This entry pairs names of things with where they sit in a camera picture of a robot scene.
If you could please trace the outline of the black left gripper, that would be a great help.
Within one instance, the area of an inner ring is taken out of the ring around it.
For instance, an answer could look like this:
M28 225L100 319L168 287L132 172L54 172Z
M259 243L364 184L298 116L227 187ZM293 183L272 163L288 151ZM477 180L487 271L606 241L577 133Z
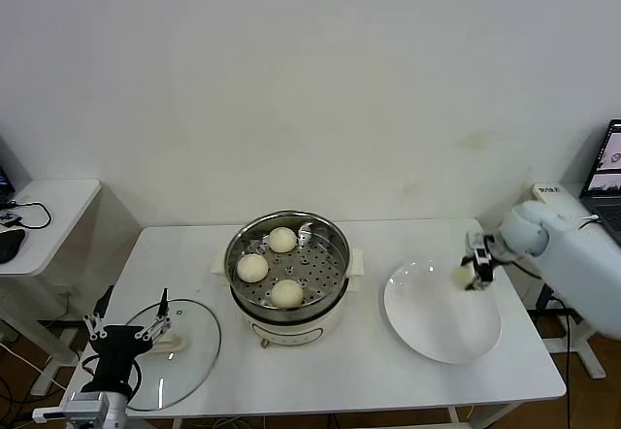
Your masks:
M103 318L108 309L114 287L110 285L90 314L82 319L95 354L82 362L82 368L91 361L96 368L90 382L81 392L136 393L142 383L142 370L137 357L147 353L171 327L168 288L164 288L157 304L155 319L141 328L130 325L105 326Z

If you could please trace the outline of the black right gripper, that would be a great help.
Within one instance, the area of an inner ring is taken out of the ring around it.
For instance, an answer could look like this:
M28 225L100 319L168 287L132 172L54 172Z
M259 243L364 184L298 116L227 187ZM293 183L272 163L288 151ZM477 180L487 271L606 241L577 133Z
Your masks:
M466 289L483 291L493 282L493 267L507 264L507 246L499 231L470 231L465 243L460 265L472 272Z

